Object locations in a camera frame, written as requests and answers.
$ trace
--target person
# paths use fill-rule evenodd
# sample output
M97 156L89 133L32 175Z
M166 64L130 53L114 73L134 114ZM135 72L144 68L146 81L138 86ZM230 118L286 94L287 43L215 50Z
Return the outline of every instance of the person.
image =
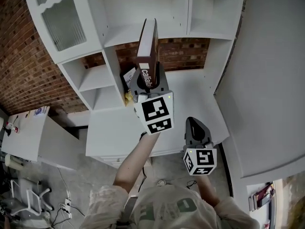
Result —
M128 194L158 137L159 134L144 134L119 167L113 185L103 186L99 192L91 194L81 229L259 228L259 223L241 211L233 198L220 201L205 175L195 177L200 195L174 185L151 187L139 192L128 213L130 206L125 206Z
M10 220L7 216L4 216L4 229L10 229Z

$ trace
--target white countertop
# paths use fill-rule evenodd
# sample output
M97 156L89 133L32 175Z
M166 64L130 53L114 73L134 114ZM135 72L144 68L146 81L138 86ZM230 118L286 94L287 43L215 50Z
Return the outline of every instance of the white countertop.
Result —
M43 126L48 116L49 108L45 114L34 116L35 110L15 114L9 117L8 122L18 127L19 133L11 132L10 136L4 134L2 151L20 158L37 161Z

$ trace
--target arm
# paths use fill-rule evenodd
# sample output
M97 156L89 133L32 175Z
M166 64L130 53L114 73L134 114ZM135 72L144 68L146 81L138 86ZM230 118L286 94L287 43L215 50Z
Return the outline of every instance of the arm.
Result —
M142 168L145 165L160 133L154 135L145 134L134 150L123 161L115 176L114 186L124 188L128 193L132 189Z
M220 202L208 176L196 176L201 198L213 208Z
M4 229L10 229L10 221L9 218L7 216L4 217Z
M222 228L259 229L259 223L244 213L232 197L220 201L208 176L196 176L201 198L211 205L220 217Z

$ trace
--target shelving unit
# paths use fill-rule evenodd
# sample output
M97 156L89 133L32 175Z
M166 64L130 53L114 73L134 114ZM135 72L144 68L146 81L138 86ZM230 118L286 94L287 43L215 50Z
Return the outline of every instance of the shelving unit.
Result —
M179 153L189 116L200 119L214 143L229 135L214 92L227 63L244 0L27 0L53 61L91 112L86 155L118 167L144 128L125 105L115 46L136 42L144 20L157 19L158 37L211 38L204 68L166 73L174 92L175 128L161 135L152 156ZM104 65L81 58L102 52Z

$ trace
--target power strip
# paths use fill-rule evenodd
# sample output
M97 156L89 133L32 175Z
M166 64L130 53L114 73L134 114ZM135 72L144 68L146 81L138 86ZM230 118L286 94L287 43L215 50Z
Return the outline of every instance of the power strip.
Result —
M65 204L61 204L61 209L63 210L63 212L67 213L70 218L72 218L72 214L71 214L71 200L67 199L65 200Z

